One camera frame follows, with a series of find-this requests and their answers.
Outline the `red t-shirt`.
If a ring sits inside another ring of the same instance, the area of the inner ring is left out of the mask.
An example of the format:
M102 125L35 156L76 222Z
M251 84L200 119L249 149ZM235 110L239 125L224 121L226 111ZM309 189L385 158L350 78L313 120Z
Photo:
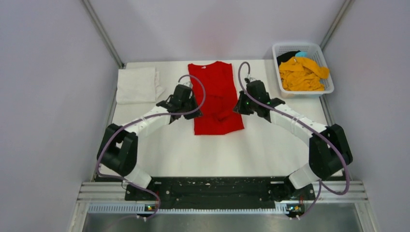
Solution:
M222 61L208 65L191 63L188 71L201 81L206 93L204 96L202 87L192 78L192 90L197 103L205 99L200 109L203 115L194 119L194 134L225 135L244 129L242 116L233 111L238 96L232 64Z

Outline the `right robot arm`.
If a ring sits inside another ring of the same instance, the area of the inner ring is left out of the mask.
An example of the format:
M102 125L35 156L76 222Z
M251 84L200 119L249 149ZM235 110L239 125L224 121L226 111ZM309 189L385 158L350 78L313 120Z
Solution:
M260 80L246 78L245 82L246 90L240 91L234 112L257 114L288 130L308 146L308 162L284 180L283 192L287 198L297 199L305 186L326 180L352 163L352 153L341 126L316 123L297 113L283 100L270 98Z

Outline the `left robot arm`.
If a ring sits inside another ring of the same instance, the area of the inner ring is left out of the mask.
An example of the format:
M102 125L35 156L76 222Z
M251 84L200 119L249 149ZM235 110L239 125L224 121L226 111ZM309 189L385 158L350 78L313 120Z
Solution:
M155 194L155 187L150 183L152 177L137 164L139 140L181 117L190 120L201 115L192 88L178 84L173 94L141 117L124 125L110 124L103 136L97 164L115 172L122 181L136 185L137 194L149 200Z

